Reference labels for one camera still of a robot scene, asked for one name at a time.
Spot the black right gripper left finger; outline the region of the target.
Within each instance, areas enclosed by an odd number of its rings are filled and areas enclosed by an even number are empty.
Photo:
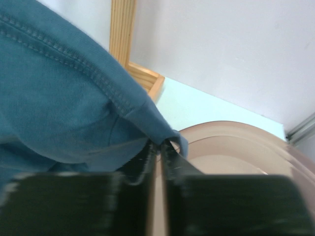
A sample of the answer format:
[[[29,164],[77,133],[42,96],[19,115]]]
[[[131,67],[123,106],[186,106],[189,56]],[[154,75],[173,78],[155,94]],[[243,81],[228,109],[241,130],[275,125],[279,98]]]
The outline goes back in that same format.
[[[22,173],[4,188],[3,236],[150,236],[158,148],[117,171]]]

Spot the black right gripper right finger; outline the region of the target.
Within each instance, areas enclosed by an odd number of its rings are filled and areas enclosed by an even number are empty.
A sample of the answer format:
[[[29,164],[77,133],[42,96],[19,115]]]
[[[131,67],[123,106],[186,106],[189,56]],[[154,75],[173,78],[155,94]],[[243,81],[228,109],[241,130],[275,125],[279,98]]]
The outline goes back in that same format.
[[[160,152],[167,235],[314,235],[311,213],[288,177],[207,175],[168,140]]]

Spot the dark blue t shirt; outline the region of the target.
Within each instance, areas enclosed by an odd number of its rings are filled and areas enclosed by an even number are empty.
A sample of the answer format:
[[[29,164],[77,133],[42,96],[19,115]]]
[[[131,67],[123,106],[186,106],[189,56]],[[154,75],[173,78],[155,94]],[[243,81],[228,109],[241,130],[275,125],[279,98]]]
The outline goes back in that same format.
[[[25,172],[115,171],[166,139],[187,155],[187,140],[105,49],[38,1],[1,1],[1,186]]]

